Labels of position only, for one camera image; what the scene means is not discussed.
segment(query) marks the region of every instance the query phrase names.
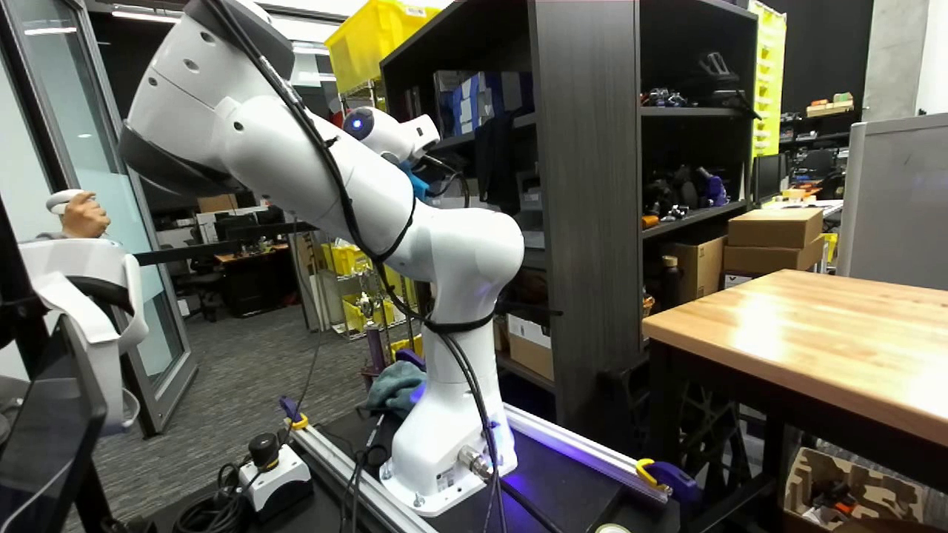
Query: mannequin head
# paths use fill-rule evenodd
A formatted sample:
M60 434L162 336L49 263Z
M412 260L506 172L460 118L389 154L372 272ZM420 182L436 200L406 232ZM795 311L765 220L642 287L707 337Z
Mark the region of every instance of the mannequin head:
M66 237L104 237L110 228L110 214L89 191L60 191L46 210L60 216Z

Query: yellow bin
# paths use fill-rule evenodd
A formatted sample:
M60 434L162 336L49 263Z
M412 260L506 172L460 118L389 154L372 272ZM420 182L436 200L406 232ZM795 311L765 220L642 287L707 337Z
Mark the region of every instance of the yellow bin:
M340 96L381 77L381 60L442 12L443 0L368 0L329 38L332 75Z

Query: storage box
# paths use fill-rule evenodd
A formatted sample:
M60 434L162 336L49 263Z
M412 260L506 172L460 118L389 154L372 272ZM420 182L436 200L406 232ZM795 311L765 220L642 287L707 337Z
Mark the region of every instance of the storage box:
M353 96L375 83L381 60L442 9L443 0L368 0L325 38L338 93Z
M506 317L506 343L509 343L509 358L518 361L522 368L555 379L555 349L550 337L541 331L538 323L523 321L523 317Z
M473 133L483 123L494 118L494 89L486 75L473 75L451 93L451 117L451 137Z
M824 232L824 210L749 210L729 220L732 246L809 246Z
M824 257L824 237L818 234L805 250L780 246L726 246L723 272L765 275L777 269L811 269Z
M201 214L236 210L236 195L201 195L199 210Z
M820 487L843 484L852 494L852 519L820 525L809 514L809 502ZM909 533L923 521L923 487L886 474L873 465L857 465L830 451L800 448L781 488L786 530L832 530L832 533Z
M675 299L689 303L720 291L723 237L706 243L669 243L663 256L675 272Z

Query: ceiling light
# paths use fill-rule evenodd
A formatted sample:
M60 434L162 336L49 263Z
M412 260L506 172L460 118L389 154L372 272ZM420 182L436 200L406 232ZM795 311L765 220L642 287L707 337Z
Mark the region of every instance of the ceiling light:
M156 12L112 12L112 19L150 21L150 23L178 23L175 15L156 15Z
M69 35L76 32L76 28L27 28L23 35Z

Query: white robotic arm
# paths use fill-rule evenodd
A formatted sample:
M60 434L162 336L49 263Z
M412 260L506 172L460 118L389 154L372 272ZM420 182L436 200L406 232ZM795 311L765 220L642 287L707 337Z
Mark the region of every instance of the white robotic arm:
M523 237L503 214L418 206L396 166L307 117L325 140L322 152L300 109L275 93L273 75L254 68L230 21L258 41L263 62L281 62L278 38L266 32L261 12L233 0L193 0L141 77L128 117L124 157L153 182L169 172L233 179L319 232L356 241L375 260L432 286L436 308L423 331L426 391L395 435L381 484L420 515L442 515L483 488L472 460L486 460L472 388L443 340L473 368L494 426L497 471L515 468L489 317L500 287L522 266ZM436 137L429 130L399 143L390 157L418 154Z

